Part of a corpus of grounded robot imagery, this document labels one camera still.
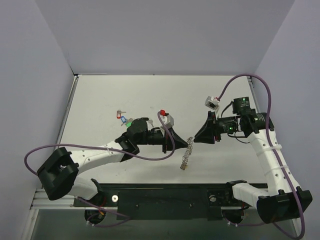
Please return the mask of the white disc wire keyring holder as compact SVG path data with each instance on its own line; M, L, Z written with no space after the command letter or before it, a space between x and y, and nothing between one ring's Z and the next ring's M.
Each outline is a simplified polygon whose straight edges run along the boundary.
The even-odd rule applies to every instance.
M182 163L180 165L180 169L181 170L185 170L188 166L188 160L189 160L189 157L191 156L192 154L192 151L193 151L193 143L194 143L194 138L191 136L187 139L187 148L185 150L185 153L183 154L182 156Z

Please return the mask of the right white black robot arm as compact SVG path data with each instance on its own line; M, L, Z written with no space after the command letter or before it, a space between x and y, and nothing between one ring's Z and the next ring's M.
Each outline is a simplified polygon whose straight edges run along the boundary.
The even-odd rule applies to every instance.
M218 116L220 101L209 96L205 105L210 108L207 119L194 137L194 142L214 144L222 134L242 132L253 147L267 182L267 191L244 180L231 181L223 192L224 201L230 205L242 201L255 209L266 223L297 219L313 200L309 190L302 190L290 172L278 144L273 123L265 112L251 108L248 97L235 98L233 116Z

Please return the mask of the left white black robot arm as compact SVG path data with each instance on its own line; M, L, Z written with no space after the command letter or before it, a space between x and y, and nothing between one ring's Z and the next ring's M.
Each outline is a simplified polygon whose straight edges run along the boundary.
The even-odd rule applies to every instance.
M140 145L159 145L163 153L187 148L188 143L173 129L173 118L165 115L160 120L160 127L148 129L148 119L137 118L120 137L99 147L80 147L75 151L68 151L65 147L57 148L37 170L49 200L55 201L71 195L97 206L103 200L99 183L93 178L82 178L80 175L83 172L137 157Z

